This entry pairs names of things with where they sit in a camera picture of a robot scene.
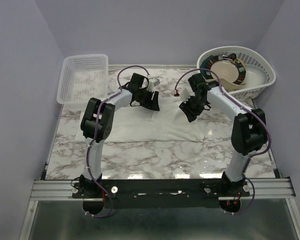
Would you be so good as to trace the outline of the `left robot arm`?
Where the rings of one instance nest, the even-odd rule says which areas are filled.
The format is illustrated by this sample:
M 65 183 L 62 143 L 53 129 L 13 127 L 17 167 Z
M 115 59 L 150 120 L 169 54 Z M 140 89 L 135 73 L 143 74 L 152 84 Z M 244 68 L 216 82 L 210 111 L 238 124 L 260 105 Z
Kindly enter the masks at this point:
M 110 136 L 115 111 L 122 107 L 139 103 L 140 107 L 159 111 L 159 92 L 154 88 L 160 80 L 150 76 L 133 73 L 129 82 L 115 93 L 97 99 L 92 97 L 85 108 L 80 129 L 87 143 L 85 171 L 78 178 L 77 189 L 89 197 L 97 197 L 103 190 L 101 186 L 101 159 L 105 140 Z

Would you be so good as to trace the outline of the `white printed t shirt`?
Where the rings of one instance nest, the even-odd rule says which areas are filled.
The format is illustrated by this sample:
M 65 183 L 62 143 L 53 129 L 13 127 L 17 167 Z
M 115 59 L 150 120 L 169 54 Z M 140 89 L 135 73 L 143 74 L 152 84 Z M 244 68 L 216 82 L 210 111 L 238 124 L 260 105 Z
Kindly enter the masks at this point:
M 160 111 L 125 106 L 114 113 L 106 143 L 203 142 L 210 132 L 203 119 L 188 122 L 179 108 L 182 101 L 168 96 L 158 99 Z

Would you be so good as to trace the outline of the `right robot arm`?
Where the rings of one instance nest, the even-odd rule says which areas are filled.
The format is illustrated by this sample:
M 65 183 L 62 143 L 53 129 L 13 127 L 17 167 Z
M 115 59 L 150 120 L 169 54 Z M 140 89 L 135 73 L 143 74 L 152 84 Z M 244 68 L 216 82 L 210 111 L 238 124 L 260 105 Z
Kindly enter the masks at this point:
M 238 186 L 245 182 L 245 172 L 251 159 L 258 151 L 269 143 L 270 137 L 266 126 L 266 117 L 260 108 L 252 109 L 245 106 L 221 85 L 220 79 L 207 82 L 198 73 L 188 79 L 192 89 L 175 89 L 175 94 L 181 98 L 179 108 L 189 122 L 193 122 L 204 111 L 217 107 L 232 122 L 231 145 L 233 154 L 230 164 L 222 174 L 220 191 L 231 196 Z

